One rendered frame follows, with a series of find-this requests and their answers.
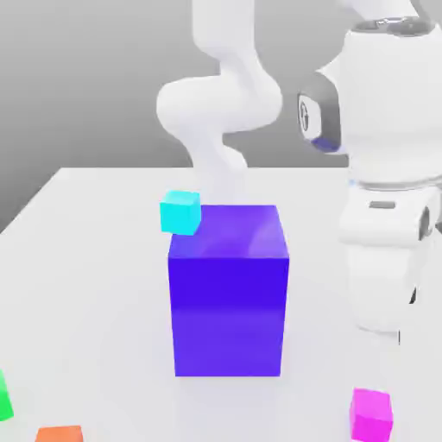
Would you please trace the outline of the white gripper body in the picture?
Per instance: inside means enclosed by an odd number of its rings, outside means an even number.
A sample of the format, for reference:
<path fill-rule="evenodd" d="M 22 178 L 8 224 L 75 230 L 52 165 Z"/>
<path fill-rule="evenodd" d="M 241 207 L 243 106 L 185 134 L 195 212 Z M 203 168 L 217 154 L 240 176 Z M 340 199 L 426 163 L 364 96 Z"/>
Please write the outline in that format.
<path fill-rule="evenodd" d="M 357 325 L 395 333 L 417 286 L 419 251 L 409 248 L 349 245 L 348 288 Z"/>

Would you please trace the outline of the small magenta cube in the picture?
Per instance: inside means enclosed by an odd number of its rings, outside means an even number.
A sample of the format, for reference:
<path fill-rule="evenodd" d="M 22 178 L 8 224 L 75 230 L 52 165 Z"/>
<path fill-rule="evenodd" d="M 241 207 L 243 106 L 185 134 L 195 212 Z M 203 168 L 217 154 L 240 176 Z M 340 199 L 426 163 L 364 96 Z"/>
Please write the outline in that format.
<path fill-rule="evenodd" d="M 388 393 L 354 388 L 350 411 L 350 439 L 356 442 L 389 442 L 394 415 Z"/>

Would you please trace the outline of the small cyan cube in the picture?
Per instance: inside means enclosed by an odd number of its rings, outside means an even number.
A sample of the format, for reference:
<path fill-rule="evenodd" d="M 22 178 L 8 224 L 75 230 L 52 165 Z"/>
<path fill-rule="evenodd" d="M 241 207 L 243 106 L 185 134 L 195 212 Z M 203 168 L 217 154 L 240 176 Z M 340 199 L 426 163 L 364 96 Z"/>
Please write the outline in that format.
<path fill-rule="evenodd" d="M 161 230 L 192 236 L 201 222 L 200 195 L 188 191 L 168 191 L 160 202 Z"/>

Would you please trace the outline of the small orange cube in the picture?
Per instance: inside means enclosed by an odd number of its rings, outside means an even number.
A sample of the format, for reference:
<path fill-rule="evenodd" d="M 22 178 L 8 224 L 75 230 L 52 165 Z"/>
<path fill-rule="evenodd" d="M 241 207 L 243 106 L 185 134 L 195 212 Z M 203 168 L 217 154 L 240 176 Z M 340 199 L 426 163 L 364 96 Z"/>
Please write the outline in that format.
<path fill-rule="evenodd" d="M 35 442 L 84 442 L 81 426 L 41 427 Z"/>

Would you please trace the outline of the small green cube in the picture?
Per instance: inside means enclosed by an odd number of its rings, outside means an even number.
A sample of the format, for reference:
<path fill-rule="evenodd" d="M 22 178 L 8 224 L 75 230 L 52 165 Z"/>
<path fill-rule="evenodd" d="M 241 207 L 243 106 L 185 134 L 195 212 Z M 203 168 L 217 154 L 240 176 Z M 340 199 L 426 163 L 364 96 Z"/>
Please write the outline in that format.
<path fill-rule="evenodd" d="M 9 390 L 3 371 L 0 369 L 0 421 L 9 420 L 13 416 L 14 410 L 9 397 Z"/>

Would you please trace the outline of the large purple box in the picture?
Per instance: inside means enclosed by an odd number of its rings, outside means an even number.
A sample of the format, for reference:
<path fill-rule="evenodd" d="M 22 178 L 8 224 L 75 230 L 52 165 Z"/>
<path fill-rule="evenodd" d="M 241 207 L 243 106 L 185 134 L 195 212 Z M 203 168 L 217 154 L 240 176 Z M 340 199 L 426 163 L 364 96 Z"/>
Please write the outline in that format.
<path fill-rule="evenodd" d="M 168 251 L 177 376 L 279 376 L 290 257 L 273 205 L 205 205 Z"/>

